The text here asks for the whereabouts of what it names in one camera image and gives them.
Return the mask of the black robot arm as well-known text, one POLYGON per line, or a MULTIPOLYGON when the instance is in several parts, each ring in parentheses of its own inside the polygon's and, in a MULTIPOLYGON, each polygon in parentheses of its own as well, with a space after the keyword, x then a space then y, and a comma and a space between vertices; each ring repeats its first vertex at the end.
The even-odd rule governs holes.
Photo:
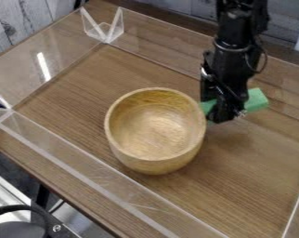
POLYGON ((213 101, 206 119, 221 124, 245 112, 250 100, 247 81, 262 69, 266 51, 259 35, 267 30, 267 0, 217 0, 218 29, 213 49, 202 52, 201 102, 213 101))

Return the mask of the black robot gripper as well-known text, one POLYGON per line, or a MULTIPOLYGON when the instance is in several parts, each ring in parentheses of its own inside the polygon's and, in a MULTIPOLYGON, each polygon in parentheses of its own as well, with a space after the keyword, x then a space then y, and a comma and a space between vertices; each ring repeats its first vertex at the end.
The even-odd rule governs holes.
POLYGON ((215 101, 206 119, 219 124, 234 120, 245 110, 247 81, 261 72, 257 64, 263 49, 253 40, 245 45, 214 40, 213 47, 202 52, 201 102, 215 101))

